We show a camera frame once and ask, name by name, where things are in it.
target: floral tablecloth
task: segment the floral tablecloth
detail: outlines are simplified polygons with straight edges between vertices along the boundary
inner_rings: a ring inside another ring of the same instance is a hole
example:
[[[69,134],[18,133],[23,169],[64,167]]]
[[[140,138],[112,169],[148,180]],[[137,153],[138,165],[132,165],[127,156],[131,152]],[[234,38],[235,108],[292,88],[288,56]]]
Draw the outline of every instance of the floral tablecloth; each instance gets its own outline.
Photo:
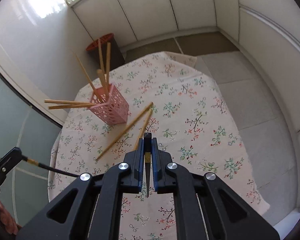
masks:
[[[171,154],[190,172],[216,173],[257,212],[268,208],[252,176],[252,167],[237,126],[215,81],[195,70],[196,57],[160,52],[149,54],[110,72],[110,82],[129,103],[128,122],[151,101],[153,114],[146,131],[157,138],[159,149]],[[83,87],[75,100],[88,101],[91,87]],[[51,152],[50,165],[73,173],[93,175],[120,163],[132,150],[146,115],[99,161],[96,157],[124,129],[108,126],[85,108],[70,110]],[[52,200],[74,178],[51,172]],[[125,194],[119,239],[177,239],[172,194],[158,195],[151,179],[137,195]]]

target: pink plastic basket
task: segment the pink plastic basket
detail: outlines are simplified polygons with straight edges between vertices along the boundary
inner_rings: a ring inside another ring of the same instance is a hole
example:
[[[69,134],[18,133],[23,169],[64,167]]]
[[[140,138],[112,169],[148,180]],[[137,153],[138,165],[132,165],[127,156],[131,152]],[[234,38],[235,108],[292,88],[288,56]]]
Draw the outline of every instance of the pink plastic basket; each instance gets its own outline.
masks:
[[[109,84],[109,88],[108,101],[98,104],[97,97],[95,94],[93,94],[90,102],[97,103],[97,105],[89,107],[89,110],[108,125],[125,123],[127,122],[129,104],[121,95],[119,90],[115,87],[115,85]],[[106,96],[103,87],[97,88],[97,91],[105,101]]]

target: metal screw cap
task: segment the metal screw cap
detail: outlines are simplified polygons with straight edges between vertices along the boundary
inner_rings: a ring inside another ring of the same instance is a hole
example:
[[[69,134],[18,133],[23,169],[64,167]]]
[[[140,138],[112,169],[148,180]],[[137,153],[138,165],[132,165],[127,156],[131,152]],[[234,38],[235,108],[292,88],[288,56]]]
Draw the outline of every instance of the metal screw cap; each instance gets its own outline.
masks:
[[[119,167],[120,170],[126,170],[129,167],[129,164],[120,163],[118,167]]]
[[[207,178],[208,180],[214,180],[214,179],[216,178],[216,175],[215,175],[214,173],[212,173],[212,172],[208,172],[208,173],[206,174],[206,178]]]
[[[80,179],[83,180],[83,181],[87,181],[91,178],[90,174],[89,173],[83,173],[80,175]]]
[[[168,163],[168,169],[170,170],[174,170],[178,167],[178,165],[176,163]]]

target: wooden chopstick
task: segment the wooden chopstick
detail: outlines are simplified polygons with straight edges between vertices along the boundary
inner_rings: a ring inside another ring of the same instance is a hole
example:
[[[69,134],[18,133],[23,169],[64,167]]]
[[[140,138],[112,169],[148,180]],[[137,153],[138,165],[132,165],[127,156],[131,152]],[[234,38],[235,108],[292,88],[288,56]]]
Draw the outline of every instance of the wooden chopstick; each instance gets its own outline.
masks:
[[[153,105],[153,102],[151,102],[149,105],[145,107],[145,109],[142,110],[138,116],[130,122],[126,128],[110,143],[106,149],[102,151],[102,153],[96,158],[96,161],[99,160],[120,138],[122,135],[124,135],[131,127],[134,125],[144,114],[146,111],[150,109],[150,107]]]
[[[86,72],[86,70],[85,70],[84,66],[82,65],[80,59],[78,58],[77,54],[75,54],[75,53],[73,53],[73,54],[75,55],[75,57],[76,57],[76,59],[77,59],[79,65],[80,65],[80,67],[82,68],[82,71],[83,71],[84,75],[86,76],[86,78],[87,78],[87,80],[88,80],[88,82],[89,82],[89,84],[90,84],[90,86],[91,86],[91,88],[92,88],[94,94],[97,96],[97,98],[99,99],[100,103],[103,103],[102,97],[100,96],[100,94],[98,93],[97,89],[96,89],[95,86],[93,85],[91,79],[89,78],[88,73]]]
[[[106,84],[109,86],[109,71],[110,71],[110,58],[111,58],[111,43],[107,43],[107,58],[106,58]]]
[[[97,70],[97,74],[98,74],[98,77],[100,78],[101,84],[102,84],[103,89],[105,91],[106,98],[108,98],[109,97],[109,91],[108,91],[108,86],[107,86],[106,81],[105,81],[105,76],[102,74],[101,69]]]
[[[92,107],[97,104],[85,104],[85,105],[63,105],[63,106],[49,106],[49,110],[53,109],[64,109],[64,108],[82,108],[82,107]]]
[[[134,145],[133,150],[137,150],[138,149],[139,139],[142,138],[143,134],[145,133],[145,130],[146,130],[146,127],[147,127],[148,122],[150,120],[151,114],[152,114],[152,109],[149,109],[147,118],[146,118],[145,123],[143,124],[143,126],[141,128],[141,131],[139,133],[139,136],[137,138],[137,141],[136,141],[136,144]]]
[[[102,70],[102,74],[105,75],[105,67],[103,65],[103,57],[102,57],[102,48],[101,48],[100,38],[98,39],[98,50],[99,50],[100,68]]]
[[[52,99],[46,99],[44,102],[48,103],[48,104],[68,104],[68,105],[86,105],[86,104],[92,104],[92,105],[95,105],[94,103],[90,103],[90,102],[78,102],[78,101],[67,101],[67,100],[52,100]]]

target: floor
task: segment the floor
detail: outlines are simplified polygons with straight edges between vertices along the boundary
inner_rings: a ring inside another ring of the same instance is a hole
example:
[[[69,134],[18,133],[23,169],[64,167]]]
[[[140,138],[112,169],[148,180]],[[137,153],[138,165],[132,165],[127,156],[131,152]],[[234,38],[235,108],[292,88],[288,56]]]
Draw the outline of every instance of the floor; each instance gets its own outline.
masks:
[[[258,189],[271,206],[263,217],[275,225],[297,201],[297,167],[290,133],[261,76],[220,35],[198,34],[148,44],[127,51],[126,62],[163,50],[198,56],[196,69],[216,80],[246,147]]]

